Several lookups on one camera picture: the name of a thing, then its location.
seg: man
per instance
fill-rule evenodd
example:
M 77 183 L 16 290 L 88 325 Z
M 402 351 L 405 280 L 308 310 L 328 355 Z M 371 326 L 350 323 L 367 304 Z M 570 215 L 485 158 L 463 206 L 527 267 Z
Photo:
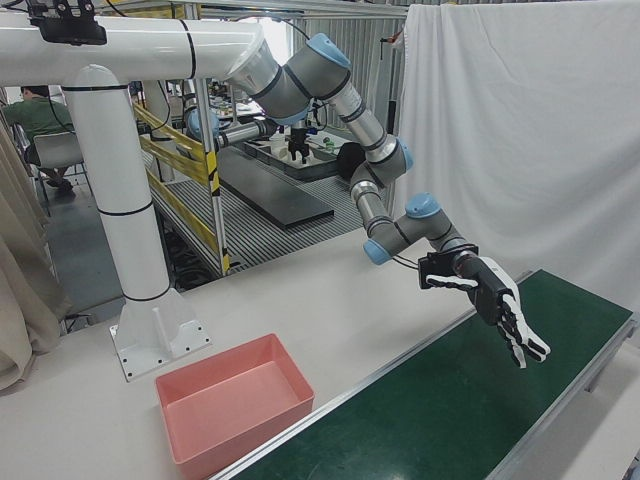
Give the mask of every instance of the man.
M 40 158 L 33 138 L 36 135 L 72 132 L 73 123 L 67 107 L 49 99 L 47 85 L 20 87 L 20 91 L 23 101 L 3 107 L 2 113 L 9 125 L 19 123 L 22 126 L 31 143 L 27 149 L 27 162 L 39 167 Z M 49 177 L 47 183 L 61 191 L 69 191 L 73 188 L 71 182 L 64 178 L 66 170 L 66 168 L 40 168 L 40 171 Z

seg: metal grating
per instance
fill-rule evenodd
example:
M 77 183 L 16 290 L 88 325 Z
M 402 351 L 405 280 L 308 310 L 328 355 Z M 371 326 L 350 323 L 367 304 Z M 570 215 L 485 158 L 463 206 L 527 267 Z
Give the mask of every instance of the metal grating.
M 146 153 L 144 156 L 145 160 L 149 162 L 150 156 Z M 349 197 L 349 185 L 341 178 L 329 177 L 304 183 L 287 177 L 275 168 L 261 163 L 256 163 L 256 165 L 331 205 L 334 209 L 334 216 L 281 230 L 236 195 L 222 187 L 222 208 L 227 247 L 231 254 L 232 264 L 240 262 L 239 265 L 233 266 L 231 272 L 245 270 L 362 227 L 362 219 Z M 203 222 L 213 227 L 211 203 L 206 188 L 193 180 L 166 185 Z

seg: white pillar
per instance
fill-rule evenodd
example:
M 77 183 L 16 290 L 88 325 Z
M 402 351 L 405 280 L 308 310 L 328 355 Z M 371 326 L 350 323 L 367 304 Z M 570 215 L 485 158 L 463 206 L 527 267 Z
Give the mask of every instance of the white pillar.
M 153 115 L 162 121 L 169 119 L 167 124 L 171 126 L 171 109 L 169 107 L 169 100 L 167 98 L 167 92 L 164 85 L 165 82 L 159 80 L 155 82 L 142 82 L 142 87 L 144 88 L 144 100 L 147 108 Z M 177 152 L 176 144 L 170 137 L 163 135 L 157 130 L 152 131 L 150 137 L 151 141 L 159 142 L 159 146 L 166 150 Z M 170 182 L 174 179 L 173 168 L 157 158 L 156 167 L 158 169 L 158 174 L 160 175 L 160 180 L 163 182 Z
M 98 65 L 73 85 L 63 90 L 126 297 L 114 343 L 131 379 L 209 337 L 170 288 L 127 85 Z

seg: pink tray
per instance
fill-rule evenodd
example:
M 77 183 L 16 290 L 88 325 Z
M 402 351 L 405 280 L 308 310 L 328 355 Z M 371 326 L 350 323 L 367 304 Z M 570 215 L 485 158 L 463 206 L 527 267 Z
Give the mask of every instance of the pink tray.
M 156 388 L 173 461 L 193 480 L 300 420 L 314 397 L 274 334 L 161 375 Z

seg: white curtain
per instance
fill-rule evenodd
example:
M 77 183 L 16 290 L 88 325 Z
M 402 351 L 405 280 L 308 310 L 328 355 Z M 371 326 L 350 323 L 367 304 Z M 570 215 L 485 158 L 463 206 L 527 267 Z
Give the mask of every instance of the white curtain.
M 71 302 L 45 254 L 45 217 L 0 121 L 0 390 L 56 346 Z
M 512 274 L 640 310 L 640 2 L 411 7 L 397 185 Z

